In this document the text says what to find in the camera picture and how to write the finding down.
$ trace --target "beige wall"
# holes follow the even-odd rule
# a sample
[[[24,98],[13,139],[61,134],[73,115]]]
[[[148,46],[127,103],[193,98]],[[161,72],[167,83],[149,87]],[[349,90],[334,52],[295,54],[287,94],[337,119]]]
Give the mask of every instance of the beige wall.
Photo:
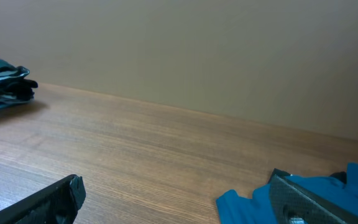
[[[40,82],[358,139],[358,0],[0,0],[0,58]]]

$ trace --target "wooden table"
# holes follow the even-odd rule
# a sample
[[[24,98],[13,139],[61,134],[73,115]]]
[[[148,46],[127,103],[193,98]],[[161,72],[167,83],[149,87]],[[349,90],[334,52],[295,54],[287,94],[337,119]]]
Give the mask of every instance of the wooden table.
[[[356,141],[55,85],[35,97],[0,110],[0,210],[78,174],[76,223],[219,223],[215,199],[249,197],[275,167],[358,162]]]

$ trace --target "blue cloth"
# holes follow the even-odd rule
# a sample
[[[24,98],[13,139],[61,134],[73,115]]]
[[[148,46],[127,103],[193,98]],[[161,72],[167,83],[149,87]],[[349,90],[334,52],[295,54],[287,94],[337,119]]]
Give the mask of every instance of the blue cloth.
[[[286,178],[358,216],[358,164],[347,165],[347,184],[333,177],[293,175]],[[224,193],[216,199],[221,223],[277,223],[269,200],[269,188],[270,184],[267,184],[254,190],[252,199],[238,196],[235,190]]]

